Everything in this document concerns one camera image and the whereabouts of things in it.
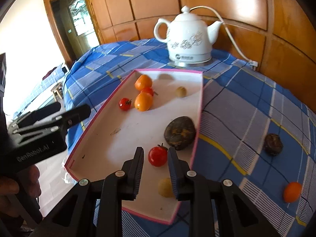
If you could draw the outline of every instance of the kettle spout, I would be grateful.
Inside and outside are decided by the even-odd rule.
[[[213,45],[218,37],[219,28],[221,27],[222,21],[215,21],[212,25],[207,27],[207,34],[209,41]]]

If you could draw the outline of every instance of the silver screw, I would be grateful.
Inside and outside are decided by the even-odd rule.
[[[197,173],[193,170],[188,171],[186,174],[190,177],[195,177],[197,175]]]
[[[232,186],[232,185],[233,185],[233,182],[232,182],[231,180],[229,180],[229,179],[225,179],[225,180],[223,181],[223,184],[224,184],[225,186]]]
[[[53,126],[53,127],[51,128],[51,131],[52,131],[52,132],[56,132],[58,129],[59,129],[58,126]]]
[[[81,179],[79,181],[79,185],[80,186],[86,186],[89,183],[89,181],[87,179]]]
[[[116,172],[115,172],[115,175],[116,175],[117,177],[122,177],[122,176],[125,175],[125,172],[122,171],[122,170],[119,170],[119,171],[116,171]]]

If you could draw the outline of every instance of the white tray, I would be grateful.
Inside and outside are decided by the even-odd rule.
[[[150,110],[139,112],[134,101],[139,94],[134,83],[141,74],[153,80],[153,105]],[[187,89],[187,96],[178,98],[175,90],[179,86]],[[77,181],[86,178],[91,182],[104,179],[120,170],[124,161],[133,158],[136,147],[144,149],[144,166],[139,193],[135,201],[123,201],[124,210],[146,219],[172,223],[179,202],[175,198],[164,198],[158,194],[158,181],[170,177],[168,164],[152,166],[147,155],[149,150],[164,143],[163,133],[167,125],[177,117],[190,117],[197,134],[192,145],[178,151],[178,157],[192,165],[198,141],[199,121],[203,93],[203,75],[199,71],[177,69],[141,69],[129,74],[106,100],[94,116],[71,152],[66,169]],[[122,111],[119,100],[132,99],[131,109]]]

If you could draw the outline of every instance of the wooden door frame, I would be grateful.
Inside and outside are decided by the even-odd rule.
[[[58,31],[56,20],[55,20],[53,9],[52,9],[52,5],[51,5],[51,0],[44,0],[44,6],[45,6],[45,10],[46,10],[49,24],[51,25],[54,37],[55,37],[56,42],[58,44],[58,47],[61,51],[61,54],[63,55],[67,66],[69,68],[71,68],[74,62],[72,61],[72,59],[71,59],[71,57],[66,49],[66,46],[61,38],[61,35]]]

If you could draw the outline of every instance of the white wall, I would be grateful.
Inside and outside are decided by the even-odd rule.
[[[12,118],[34,86],[64,62],[43,0],[16,0],[0,23],[0,54],[6,53],[4,112]]]

